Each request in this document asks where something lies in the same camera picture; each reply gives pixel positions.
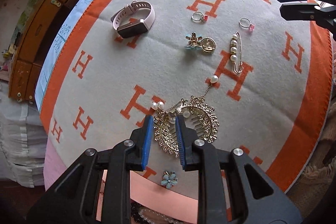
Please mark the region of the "pink bed sheet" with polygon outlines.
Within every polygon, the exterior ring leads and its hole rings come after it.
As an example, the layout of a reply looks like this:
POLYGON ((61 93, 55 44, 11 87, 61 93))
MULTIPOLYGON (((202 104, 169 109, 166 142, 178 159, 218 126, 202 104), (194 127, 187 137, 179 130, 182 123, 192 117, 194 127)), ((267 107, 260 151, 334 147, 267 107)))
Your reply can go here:
POLYGON ((64 173, 66 169, 67 167, 64 165, 64 162, 56 152, 52 141, 48 139, 43 168, 45 190, 48 190, 49 187, 64 173))

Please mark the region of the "orange H-pattern blanket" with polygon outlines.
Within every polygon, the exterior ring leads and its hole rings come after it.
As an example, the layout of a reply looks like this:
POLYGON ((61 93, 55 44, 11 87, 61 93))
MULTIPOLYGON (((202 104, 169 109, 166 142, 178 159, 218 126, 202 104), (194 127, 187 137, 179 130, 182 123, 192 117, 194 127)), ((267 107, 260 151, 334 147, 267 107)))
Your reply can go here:
POLYGON ((43 98, 41 120, 66 167, 87 148, 110 149, 154 114, 207 93, 219 121, 215 146, 242 147, 288 190, 313 153, 327 116, 333 74, 330 34, 288 22, 276 0, 93 0, 66 40, 43 98), (149 2, 149 32, 123 39, 110 18, 149 2), (213 53, 186 50, 187 35, 214 39, 213 53), (239 32, 243 71, 230 61, 239 32))

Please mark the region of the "pink band smartwatch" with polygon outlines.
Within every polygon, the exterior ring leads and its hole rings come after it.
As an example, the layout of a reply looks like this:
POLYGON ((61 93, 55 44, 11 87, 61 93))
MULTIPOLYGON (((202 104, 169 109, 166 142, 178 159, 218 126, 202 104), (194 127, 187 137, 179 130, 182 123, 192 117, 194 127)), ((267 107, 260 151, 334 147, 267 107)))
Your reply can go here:
POLYGON ((133 1, 111 18, 114 31, 123 39, 149 32, 155 21, 154 7, 146 1, 133 1))

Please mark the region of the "wooden desk with drawers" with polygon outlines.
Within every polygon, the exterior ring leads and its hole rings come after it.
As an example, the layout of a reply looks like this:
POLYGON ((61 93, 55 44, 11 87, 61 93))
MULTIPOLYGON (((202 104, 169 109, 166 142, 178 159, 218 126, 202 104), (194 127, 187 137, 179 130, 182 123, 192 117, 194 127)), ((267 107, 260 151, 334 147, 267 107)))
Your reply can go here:
POLYGON ((9 97, 35 102, 42 65, 56 33, 78 0, 38 0, 18 38, 11 62, 9 97))

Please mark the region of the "pink jewelry box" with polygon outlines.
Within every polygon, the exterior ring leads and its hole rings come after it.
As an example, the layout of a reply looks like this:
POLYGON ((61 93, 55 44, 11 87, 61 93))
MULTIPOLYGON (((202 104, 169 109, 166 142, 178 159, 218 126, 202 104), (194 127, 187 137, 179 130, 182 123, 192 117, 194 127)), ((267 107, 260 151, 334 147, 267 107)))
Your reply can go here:
POLYGON ((130 173, 130 199, 158 213, 197 223, 197 199, 166 189, 133 171, 130 173))

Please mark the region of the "gold pendant brooch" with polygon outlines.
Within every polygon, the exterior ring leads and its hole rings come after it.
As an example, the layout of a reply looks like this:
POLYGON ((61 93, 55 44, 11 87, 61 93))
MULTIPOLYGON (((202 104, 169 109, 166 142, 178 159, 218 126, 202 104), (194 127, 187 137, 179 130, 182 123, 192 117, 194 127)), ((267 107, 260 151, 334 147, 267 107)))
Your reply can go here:
POLYGON ((203 38, 201 40, 201 47, 203 52, 205 53, 213 53, 213 51, 216 49, 217 45, 212 38, 203 38))

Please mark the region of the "blue flower hair clip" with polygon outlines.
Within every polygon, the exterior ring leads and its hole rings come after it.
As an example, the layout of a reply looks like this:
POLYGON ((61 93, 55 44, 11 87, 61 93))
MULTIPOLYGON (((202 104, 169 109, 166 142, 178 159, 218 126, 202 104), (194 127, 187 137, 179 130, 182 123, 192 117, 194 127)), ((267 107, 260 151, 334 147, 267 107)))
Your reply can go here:
POLYGON ((201 41, 203 39, 202 36, 198 36, 195 32, 192 32, 190 35, 186 36, 186 39, 188 40, 187 46, 185 46, 186 50, 201 50, 202 45, 201 41))

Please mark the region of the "pearl safety pin brooch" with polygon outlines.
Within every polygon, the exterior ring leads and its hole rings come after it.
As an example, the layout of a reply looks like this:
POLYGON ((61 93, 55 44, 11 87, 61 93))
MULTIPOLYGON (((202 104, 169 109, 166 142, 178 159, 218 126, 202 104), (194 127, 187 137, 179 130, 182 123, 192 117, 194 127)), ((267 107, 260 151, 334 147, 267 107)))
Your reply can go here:
POLYGON ((239 32, 235 32, 230 41, 230 61, 233 71, 236 74, 242 73, 242 38, 239 32))

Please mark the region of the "white lace covered furniture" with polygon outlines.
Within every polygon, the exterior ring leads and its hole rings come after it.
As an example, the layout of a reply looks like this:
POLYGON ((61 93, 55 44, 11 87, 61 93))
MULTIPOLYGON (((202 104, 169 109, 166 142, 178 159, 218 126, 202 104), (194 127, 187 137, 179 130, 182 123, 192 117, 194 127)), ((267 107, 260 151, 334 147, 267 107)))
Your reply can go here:
POLYGON ((34 188, 44 184, 47 135, 34 104, 8 97, 1 82, 1 180, 34 188))

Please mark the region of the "gold rhinestone hair comb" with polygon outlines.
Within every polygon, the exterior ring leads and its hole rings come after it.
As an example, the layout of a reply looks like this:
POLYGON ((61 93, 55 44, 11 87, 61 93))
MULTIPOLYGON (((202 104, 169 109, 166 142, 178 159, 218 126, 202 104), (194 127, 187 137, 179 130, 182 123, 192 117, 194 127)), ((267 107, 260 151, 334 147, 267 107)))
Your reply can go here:
POLYGON ((198 138, 212 143, 216 141, 219 121, 214 107, 206 103, 207 93, 218 84, 219 77, 211 76, 206 80, 207 89, 201 96, 191 96, 190 99, 180 99, 175 105, 165 109, 162 101, 153 102, 151 108, 156 112, 154 115, 154 140, 161 149, 175 157, 179 156, 177 130, 175 118, 182 115, 186 122, 196 130, 198 138))

